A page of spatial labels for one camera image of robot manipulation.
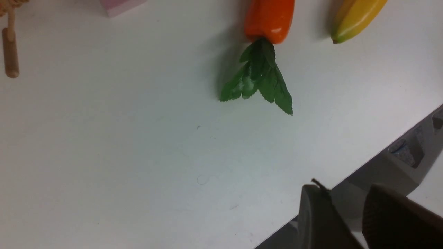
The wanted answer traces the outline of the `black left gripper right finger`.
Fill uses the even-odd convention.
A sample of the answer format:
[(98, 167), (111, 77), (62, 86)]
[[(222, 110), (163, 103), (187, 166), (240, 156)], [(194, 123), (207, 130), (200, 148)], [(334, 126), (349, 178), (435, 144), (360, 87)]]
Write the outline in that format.
[(370, 249), (441, 249), (442, 217), (380, 184), (364, 202), (362, 234)]

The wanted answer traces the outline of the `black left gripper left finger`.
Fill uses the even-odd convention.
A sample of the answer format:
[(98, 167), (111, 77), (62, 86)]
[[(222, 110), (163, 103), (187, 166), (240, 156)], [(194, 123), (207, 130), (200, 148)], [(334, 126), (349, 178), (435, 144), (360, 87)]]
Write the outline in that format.
[(299, 249), (362, 249), (318, 180), (301, 189), (297, 216)]

